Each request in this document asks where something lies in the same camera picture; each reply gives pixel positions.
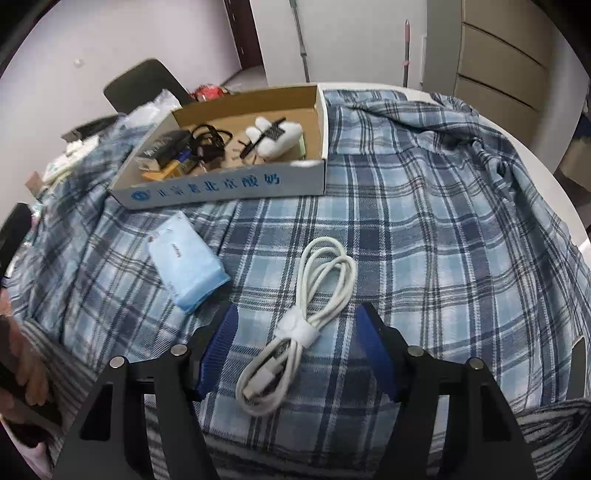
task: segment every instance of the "blue tissue pack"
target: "blue tissue pack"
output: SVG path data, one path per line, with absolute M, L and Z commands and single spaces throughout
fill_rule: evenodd
M 185 313 L 193 313 L 230 277 L 183 212 L 148 236 L 148 250 L 164 287 Z

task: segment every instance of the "white plush toy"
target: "white plush toy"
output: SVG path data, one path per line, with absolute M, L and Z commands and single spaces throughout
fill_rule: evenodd
M 272 123 L 266 118 L 259 116 L 255 120 L 255 127 L 248 127 L 245 130 L 246 136 L 254 144 L 261 137 L 262 133 L 271 127 Z M 300 124 L 284 121 L 279 124 L 279 136 L 269 132 L 256 146 L 256 153 L 264 160 L 274 160 L 282 156 L 290 148 L 295 147 L 303 132 Z

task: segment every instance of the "blue plaid fabric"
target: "blue plaid fabric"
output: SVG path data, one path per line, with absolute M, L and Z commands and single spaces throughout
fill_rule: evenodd
M 363 301 L 438 358 L 481 357 L 516 413 L 563 400 L 573 340 L 591 345 L 589 269 L 509 141 L 465 103 L 434 99 L 326 92 L 325 196 L 184 206 L 232 277 L 194 316 L 170 301 L 145 247 L 177 209 L 131 212 L 106 189 L 145 131 L 111 133 L 47 201 L 9 289 L 15 317 L 96 373 L 114 355 L 152 358 L 186 341 L 221 299 L 236 303 L 219 385 L 197 408 L 216 466 L 233 478 L 371 476 L 398 407 L 356 340 Z M 357 260 L 354 298 L 305 352 L 284 405 L 253 419 L 236 404 L 236 380 L 293 304 L 299 257 L 322 235 Z M 157 434 L 151 441 L 161 459 Z M 564 445 L 550 449 L 553 463 L 540 456 L 541 478 Z

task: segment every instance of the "metal bolt head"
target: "metal bolt head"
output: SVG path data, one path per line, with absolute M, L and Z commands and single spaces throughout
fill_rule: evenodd
M 423 356 L 423 354 L 425 353 L 425 350 L 423 350 L 418 345 L 411 345 L 408 347 L 407 352 L 411 356 Z
M 187 353 L 187 350 L 189 350 L 187 348 L 187 345 L 183 345 L 182 343 L 178 343 L 170 349 L 170 353 L 173 354 L 174 356 L 181 356 L 181 355 L 184 355 L 185 353 Z
M 109 362 L 109 365 L 111 366 L 111 368 L 119 368 L 122 367 L 125 364 L 125 358 L 123 358 L 122 356 L 114 356 L 111 361 Z
M 474 370 L 482 370 L 484 368 L 484 362 L 475 357 L 468 360 L 468 365 Z

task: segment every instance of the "white charging cable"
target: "white charging cable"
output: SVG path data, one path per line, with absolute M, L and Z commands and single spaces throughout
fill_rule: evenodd
M 322 242 L 333 246 L 321 247 L 310 255 L 311 250 Z M 326 254 L 335 257 L 312 270 L 312 263 Z M 335 290 L 328 303 L 308 317 L 308 304 L 332 269 L 339 270 Z M 261 417 L 281 405 L 300 367 L 303 349 L 308 348 L 318 338 L 320 330 L 346 307 L 353 295 L 356 279 L 357 263 L 347 255 L 339 241 L 323 236 L 308 244 L 300 259 L 295 305 L 277 323 L 275 338 L 246 366 L 236 383 L 236 400 L 245 412 Z M 275 388 L 264 393 L 279 375 L 281 378 Z

